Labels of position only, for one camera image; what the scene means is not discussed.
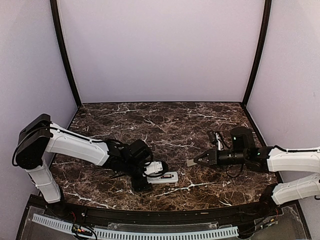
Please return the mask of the grey battery cover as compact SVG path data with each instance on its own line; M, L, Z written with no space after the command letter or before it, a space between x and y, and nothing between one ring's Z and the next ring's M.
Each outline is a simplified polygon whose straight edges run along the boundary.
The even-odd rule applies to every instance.
M189 159L189 160L186 161L186 165L187 165L187 167L192 167L192 166L197 165L197 163L194 162L193 159Z

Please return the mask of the right black frame post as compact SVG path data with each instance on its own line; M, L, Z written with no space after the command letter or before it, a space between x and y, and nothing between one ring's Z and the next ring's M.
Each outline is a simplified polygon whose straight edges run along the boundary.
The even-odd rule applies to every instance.
M254 83L257 77L258 69L260 66L264 45L265 45L265 40L267 36L268 26L269 26L271 8L272 8L272 0L265 0L256 51L255 51L250 75L248 78L248 83L247 83L245 93L241 102L242 107L245 109L247 108L247 105L249 103L250 96L251 96Z

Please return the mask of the battery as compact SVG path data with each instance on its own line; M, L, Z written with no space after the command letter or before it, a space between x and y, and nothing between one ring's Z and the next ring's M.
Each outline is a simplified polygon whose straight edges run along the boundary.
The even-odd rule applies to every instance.
M161 176L160 178L161 178L161 179L172 179L172 178L173 178L173 175L167 174L167 175Z

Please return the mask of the black front rail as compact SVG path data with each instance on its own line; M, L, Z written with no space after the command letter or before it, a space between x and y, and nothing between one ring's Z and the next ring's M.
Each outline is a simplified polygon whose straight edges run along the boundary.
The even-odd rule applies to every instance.
M188 225L217 222L219 225L237 225L250 228L261 219L276 217L280 222L288 220L302 228L306 221L297 201L286 203L271 211L258 212L259 202L243 205L183 211L134 211L64 203L63 220L87 225L106 226L109 223L136 225Z

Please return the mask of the black frame post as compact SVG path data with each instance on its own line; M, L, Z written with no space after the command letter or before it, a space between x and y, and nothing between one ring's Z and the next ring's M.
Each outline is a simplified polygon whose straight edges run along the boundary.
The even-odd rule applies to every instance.
M63 67L65 70L65 74L66 74L66 77L68 80L68 84L69 84L74 102L75 102L77 108L79 108L82 106L82 101L81 101L80 94L79 94L77 86L76 86L76 81L75 81L75 78L74 78L74 75L72 72L71 64L69 61L69 56L67 53L67 48L66 48L66 44L65 44L65 40L64 40L63 29L62 29L60 14L59 14L58 1L57 0L50 0L49 2L50 2L51 15L52 15L52 20L53 20L55 35L56 35Z
M250 75L248 78L248 83L247 83L245 93L241 102L242 107L245 109L247 108L247 105L249 103L250 96L251 96L254 83L257 77L258 69L260 66L264 45L265 45L265 40L267 36L268 26L269 26L271 8L272 8L272 0L265 0L256 51L255 51Z

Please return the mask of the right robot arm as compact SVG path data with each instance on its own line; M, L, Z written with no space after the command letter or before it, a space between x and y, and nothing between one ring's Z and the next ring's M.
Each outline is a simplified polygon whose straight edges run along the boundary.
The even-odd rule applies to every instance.
M285 183L266 187L255 205L255 213L266 217L275 206L287 202L314 197L320 198L320 149L287 149L278 145L257 147L253 133L246 127L230 131L232 145L226 145L221 133L207 132L213 148L195 157L193 162L209 168L240 165L258 173L309 172L310 175Z

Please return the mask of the left black frame post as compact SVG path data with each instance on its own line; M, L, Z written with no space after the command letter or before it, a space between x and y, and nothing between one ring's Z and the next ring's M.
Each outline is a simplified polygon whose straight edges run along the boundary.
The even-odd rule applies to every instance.
M68 80L68 84L69 84L74 102L75 102L77 108L79 108L82 106L82 101L81 101L80 94L79 94L77 86L76 86L76 81L75 81L75 78L74 78L74 75L72 72L71 64L69 61L69 56L67 53L67 48L66 48L66 44L65 44L65 40L64 40L63 29L62 29L60 14L59 14L58 1L57 0L50 0L49 2L50 2L51 15L52 15L52 20L53 20L55 35L56 35L63 67L65 70L65 74L66 74L66 77Z

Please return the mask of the white remote control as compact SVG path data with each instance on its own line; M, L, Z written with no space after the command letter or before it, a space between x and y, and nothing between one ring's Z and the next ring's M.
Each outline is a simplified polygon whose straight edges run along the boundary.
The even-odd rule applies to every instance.
M147 182L153 185L158 184L175 184L179 181L177 172L167 172L162 176L158 177L147 177Z

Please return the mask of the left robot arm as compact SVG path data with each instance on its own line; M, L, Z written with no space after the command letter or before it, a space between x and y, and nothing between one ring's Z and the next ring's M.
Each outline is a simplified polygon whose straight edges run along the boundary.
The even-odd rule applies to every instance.
M144 141L126 144L115 139L88 138L60 127L51 122L50 115L43 113L20 132L12 164L29 174L45 201L51 204L51 210L60 218L67 218L71 208L62 200L60 188L43 159L45 153L84 160L122 172L133 180L145 179L159 172Z

